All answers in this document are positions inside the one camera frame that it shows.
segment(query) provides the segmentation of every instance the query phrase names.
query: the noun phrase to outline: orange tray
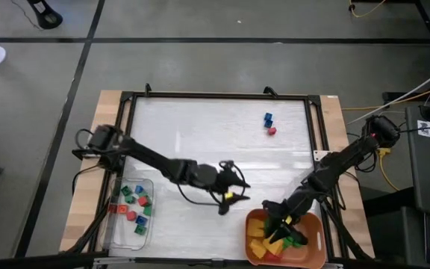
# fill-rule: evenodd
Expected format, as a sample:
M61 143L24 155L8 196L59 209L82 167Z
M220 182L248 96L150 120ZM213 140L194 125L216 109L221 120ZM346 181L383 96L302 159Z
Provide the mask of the orange tray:
M264 258L259 259L252 252L249 244L252 239L263 240L246 234L248 229L248 219L259 219L263 222L268 218L267 213L263 209L251 210L246 215L245 220L245 253L248 260L253 265L275 265L295 268L321 268L326 261L326 246L325 236L323 233L323 225L320 219L312 213L307 213L295 225L295 228L308 238L306 246L295 248L288 247L281 254L279 261L266 261Z

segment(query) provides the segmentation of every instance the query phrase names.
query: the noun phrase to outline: white board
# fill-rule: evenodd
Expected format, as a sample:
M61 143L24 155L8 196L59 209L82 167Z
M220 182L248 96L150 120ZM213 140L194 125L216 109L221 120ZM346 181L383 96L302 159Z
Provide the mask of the white board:
M274 136L264 128L266 112L273 114ZM282 201L313 170L301 101L137 98L131 136L168 158L215 167L221 160L234 160L252 186L245 192L251 199L219 216L217 207L190 204L160 172L127 158L124 177L151 179L158 201L145 247L110 250L110 256L244 260L246 215L261 208L263 200ZM182 189L194 201L213 202L203 190ZM317 203L314 207L320 217Z

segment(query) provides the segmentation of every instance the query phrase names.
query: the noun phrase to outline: concrete floor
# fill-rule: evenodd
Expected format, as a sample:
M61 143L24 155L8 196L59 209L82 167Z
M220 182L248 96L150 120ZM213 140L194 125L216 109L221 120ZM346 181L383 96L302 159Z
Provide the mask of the concrete floor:
M14 0L34 14L23 0ZM86 37L97 0L49 1L63 17L39 31L10 1L0 0L0 37ZM416 8L386 4L363 19L347 0L106 1L96 37L428 38ZM359 4L369 10L373 4ZM13 254L32 194L66 100L83 43L1 43L0 258ZM343 107L381 103L381 92L406 91L430 77L430 46L256 43L94 43L78 86L28 255L56 253L80 161L74 134L90 126L100 90L279 93L340 96ZM346 112L346 121L362 112ZM389 113L397 123L403 114ZM362 124L348 127L359 133ZM400 188L412 185L406 139L386 157ZM367 190L391 192L378 170L359 175Z

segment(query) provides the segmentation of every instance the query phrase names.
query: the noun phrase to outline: wooden tabletop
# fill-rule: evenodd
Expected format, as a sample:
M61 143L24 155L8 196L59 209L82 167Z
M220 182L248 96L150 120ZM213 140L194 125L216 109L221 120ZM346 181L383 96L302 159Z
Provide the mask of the wooden tabletop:
M91 129L94 130L100 124L115 124L119 109L121 90L103 90L99 97L99 103L94 115ZM349 144L346 136L346 128L341 113L340 101L337 96L320 96L322 115L325 122L325 131L328 145L331 151L342 150ZM318 127L316 111L312 108L315 138L317 145L321 144L321 134ZM125 126L126 113L122 118ZM97 159L84 159L81 170L94 166ZM66 228L60 243L60 250L67 250L81 237L96 215L97 202L101 190L104 171L102 169L89 170L78 177L75 193L72 198L71 208L66 222ZM346 203L346 210L342 211L343 223L353 238L361 245L364 252L374 257L371 237L364 214L363 201L358 183L347 175L342 175L339 181L341 193ZM340 257L340 248L337 244L337 233L331 224L331 236L334 242L334 255Z

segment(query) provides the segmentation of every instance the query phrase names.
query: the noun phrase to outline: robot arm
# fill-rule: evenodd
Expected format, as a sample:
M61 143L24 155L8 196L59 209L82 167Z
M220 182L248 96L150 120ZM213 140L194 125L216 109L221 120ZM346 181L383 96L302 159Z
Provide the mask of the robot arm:
M222 202L214 198L219 204L219 214L226 214L229 206L237 201L249 199L237 194L225 198L232 185L250 188L232 169L233 161L221 162L222 170L218 172L215 167L194 160L167 158L109 125L98 126L87 147L101 156L99 163L104 168L110 169L121 155L127 155L159 170L174 184L206 190L213 198L213 193L221 194Z
M341 152L333 152L325 156L315 170L302 180L302 185L287 199L281 203L263 201L263 207L269 215L269 228L265 237L273 235L270 239L272 243L292 236L300 244L307 244L308 239L301 232L296 231L293 224L298 223L301 216L308 212L314 200L318 200L322 205L324 203L323 208L326 206L331 208L331 205L326 204L326 196L337 184L340 175L351 166L360 164L365 155L380 147L392 147L398 139L399 128L388 118L369 118L360 138Z

